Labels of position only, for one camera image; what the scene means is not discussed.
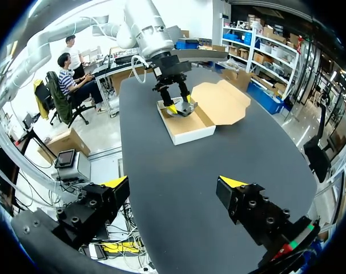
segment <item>green jacket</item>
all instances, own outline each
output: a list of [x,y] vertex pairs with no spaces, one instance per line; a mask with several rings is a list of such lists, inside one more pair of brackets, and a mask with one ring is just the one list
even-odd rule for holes
[[59,87],[59,78],[53,71],[49,71],[46,75],[46,87],[50,90],[51,96],[54,99],[55,108],[60,119],[64,123],[69,124],[73,115],[73,109]]

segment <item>shelf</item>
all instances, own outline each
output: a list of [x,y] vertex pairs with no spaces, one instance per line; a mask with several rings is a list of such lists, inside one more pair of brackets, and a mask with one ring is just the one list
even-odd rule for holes
[[235,43],[235,44],[241,45],[243,47],[251,47],[250,45],[247,45],[247,44],[244,44],[244,43],[240,43],[240,42],[237,42],[237,41],[233,41],[233,40],[229,40],[229,39],[225,39],[225,38],[223,38],[223,41],[230,42],[230,43]]
[[257,63],[255,61],[252,61],[253,64],[259,66],[261,69],[267,70],[269,73],[271,73],[272,75],[274,75],[275,77],[279,78],[282,82],[288,84],[288,81],[283,79],[280,75],[278,75],[277,73],[275,73],[273,70],[270,70],[269,68],[266,68],[265,66],[261,65],[260,63]]
[[287,49],[287,50],[289,50],[289,51],[292,51],[293,53],[297,53],[297,51],[296,51],[295,49],[293,49],[293,48],[291,48],[291,47],[289,47],[289,46],[287,46],[287,45],[285,45],[285,44],[282,44],[281,42],[278,42],[278,41],[276,41],[276,40],[273,40],[273,39],[271,39],[271,38],[268,38],[268,37],[265,37],[265,36],[262,36],[262,35],[256,35],[256,37],[258,37],[258,38],[260,38],[260,39],[265,39],[265,40],[270,41],[270,42],[272,42],[272,43],[274,43],[274,44],[277,44],[277,45],[279,45],[279,46],[281,46],[281,47],[284,47],[285,49]]
[[234,58],[237,58],[239,60],[242,60],[243,62],[248,62],[248,60],[245,60],[244,58],[240,57],[240,56],[236,56],[236,55],[232,55],[232,54],[229,54],[230,56],[234,57]]
[[281,58],[278,58],[278,57],[276,57],[276,56],[274,56],[274,55],[272,55],[272,54],[270,54],[270,53],[268,53],[268,52],[266,52],[264,50],[257,49],[256,47],[254,48],[254,50],[259,51],[260,53],[263,53],[265,55],[268,55],[268,56],[272,57],[273,59],[275,59],[275,60],[277,60],[277,61],[279,61],[281,63],[284,63],[286,66],[288,66],[291,69],[293,69],[293,67],[288,62],[286,62],[285,60],[282,60]]
[[235,30],[235,31],[242,31],[242,32],[245,32],[245,33],[252,33],[251,30],[243,30],[243,29],[239,29],[239,28],[236,28],[236,27],[224,27],[224,29]]

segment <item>black chair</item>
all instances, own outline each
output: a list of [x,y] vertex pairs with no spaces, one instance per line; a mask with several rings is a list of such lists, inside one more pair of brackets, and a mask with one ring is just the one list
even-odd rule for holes
[[[37,98],[41,101],[42,106],[45,110],[50,111],[55,109],[55,104],[54,104],[54,100],[53,97],[51,96],[50,90],[43,84],[41,83],[35,91],[35,95],[37,96]],[[53,120],[58,117],[59,122],[61,122],[58,111],[56,110],[56,112],[54,113],[53,117],[51,118],[50,121],[50,125],[54,125],[53,124]]]
[[73,111],[73,116],[71,117],[68,128],[70,128],[71,124],[74,122],[74,120],[77,116],[80,116],[83,119],[83,121],[85,122],[85,124],[89,124],[89,122],[86,120],[86,118],[84,118],[84,116],[82,115],[82,112],[89,110],[91,108],[94,108],[94,107],[93,106],[86,107],[86,106],[82,105],[83,102],[78,103],[74,93],[69,94],[68,102],[71,104],[71,107],[73,108],[73,110],[75,110],[75,111]]

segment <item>workbench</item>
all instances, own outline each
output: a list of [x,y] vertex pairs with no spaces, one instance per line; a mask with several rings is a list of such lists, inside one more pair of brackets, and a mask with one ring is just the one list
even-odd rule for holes
[[[204,68],[187,73],[189,90],[220,76]],[[213,136],[174,146],[157,111],[161,100],[146,83],[126,79],[120,89],[124,173],[130,179],[132,211],[152,262],[161,274],[241,274],[265,254],[242,225],[234,225],[216,196],[219,175],[258,183],[265,195],[306,215],[316,182],[290,137],[255,100],[246,117],[218,126]],[[169,89],[179,96],[177,85]]]

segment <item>yellow jacket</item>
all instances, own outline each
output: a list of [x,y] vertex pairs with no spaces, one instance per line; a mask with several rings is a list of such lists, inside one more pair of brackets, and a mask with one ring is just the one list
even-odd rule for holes
[[[36,80],[34,81],[34,93],[36,93],[36,88],[37,88],[41,83],[43,83],[43,80],[36,79]],[[35,94],[35,97],[36,97],[36,102],[37,102],[38,110],[40,111],[41,117],[42,117],[43,119],[48,120],[48,119],[49,119],[49,111],[47,111],[47,110],[45,110],[45,109],[43,108],[42,102],[38,99],[38,97],[36,96],[36,94]]]

